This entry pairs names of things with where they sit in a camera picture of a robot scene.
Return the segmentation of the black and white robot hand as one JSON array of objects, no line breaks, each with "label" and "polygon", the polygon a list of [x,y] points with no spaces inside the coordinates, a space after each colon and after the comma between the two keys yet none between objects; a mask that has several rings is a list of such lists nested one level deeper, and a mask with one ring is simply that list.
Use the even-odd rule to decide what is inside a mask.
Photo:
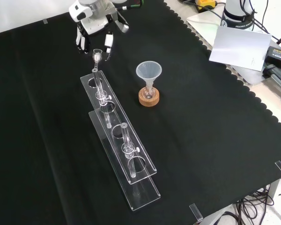
[{"label": "black and white robot hand", "polygon": [[129,24],[120,12],[132,9],[133,5],[116,6],[122,3],[124,3],[123,0],[76,0],[69,7],[69,14],[77,23],[75,43],[81,53],[89,53],[91,50],[90,38],[105,31],[102,58],[104,60],[110,58],[114,36],[109,25],[115,23],[122,33],[129,30]]}]

